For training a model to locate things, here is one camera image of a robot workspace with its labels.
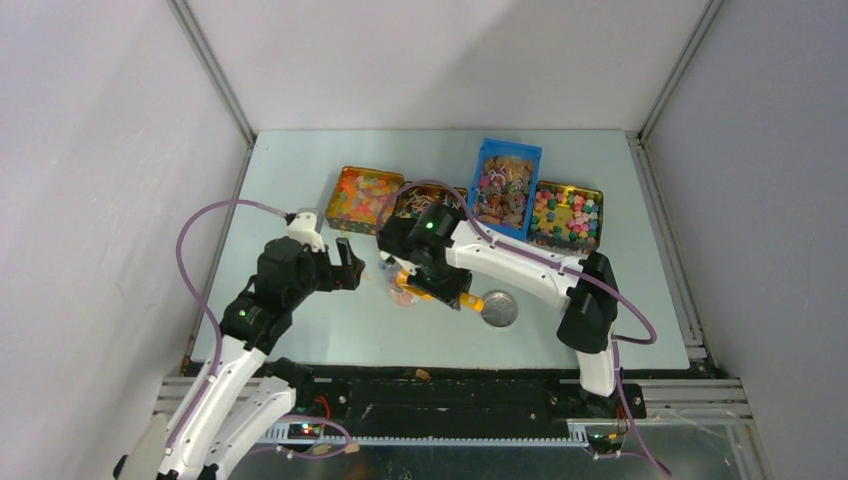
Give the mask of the clear plastic jar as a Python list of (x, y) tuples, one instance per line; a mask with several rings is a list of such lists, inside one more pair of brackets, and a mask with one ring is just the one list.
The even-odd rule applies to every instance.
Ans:
[(391, 299), (401, 307), (417, 304), (421, 297), (405, 289), (408, 272), (398, 264), (390, 264), (385, 269), (388, 292)]

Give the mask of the orange plastic scoop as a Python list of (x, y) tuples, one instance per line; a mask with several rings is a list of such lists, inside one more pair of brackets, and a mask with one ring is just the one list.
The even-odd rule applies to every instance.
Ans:
[(406, 270), (397, 274), (397, 284), (407, 293), (425, 300), (437, 300), (454, 310), (468, 308), (475, 312), (481, 312), (485, 305), (481, 297), (472, 295), (470, 288), (472, 275), (465, 270), (464, 274), (455, 275), (450, 281), (442, 284), (433, 284), (419, 272), (415, 275)]

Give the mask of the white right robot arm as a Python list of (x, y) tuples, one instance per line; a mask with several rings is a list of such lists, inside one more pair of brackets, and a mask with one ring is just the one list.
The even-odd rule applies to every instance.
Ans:
[(606, 418), (622, 403), (611, 346), (618, 287), (608, 259), (556, 254), (504, 236), (459, 208), (433, 204), (419, 218), (390, 216), (379, 251), (402, 267), (399, 284), (454, 310), (470, 300), (476, 273), (499, 279), (555, 308), (558, 340), (575, 351), (585, 411)]

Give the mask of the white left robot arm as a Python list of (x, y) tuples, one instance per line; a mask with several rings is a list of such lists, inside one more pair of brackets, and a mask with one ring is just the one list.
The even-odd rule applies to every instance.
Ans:
[(294, 311), (315, 292), (355, 290), (365, 268), (348, 239), (325, 249), (290, 237), (269, 241), (255, 273), (226, 307), (215, 350), (171, 419), (157, 415), (134, 450), (113, 470), (116, 479), (225, 479), (259, 437), (287, 413), (304, 416), (316, 403), (309, 368), (278, 359), (246, 403), (236, 400), (259, 371)]

